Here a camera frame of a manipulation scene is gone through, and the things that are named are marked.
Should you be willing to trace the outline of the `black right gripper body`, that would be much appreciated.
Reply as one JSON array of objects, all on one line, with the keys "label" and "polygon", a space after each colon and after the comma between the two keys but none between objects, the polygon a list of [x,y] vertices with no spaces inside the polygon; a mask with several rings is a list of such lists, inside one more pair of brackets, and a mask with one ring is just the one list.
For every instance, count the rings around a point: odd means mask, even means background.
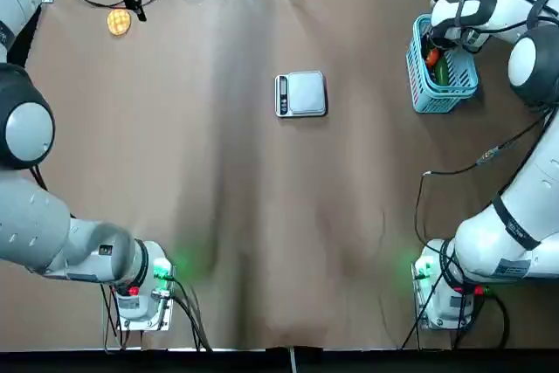
[{"label": "black right gripper body", "polygon": [[459,27],[432,26],[430,40],[440,49],[453,49],[461,44],[461,29]]}]

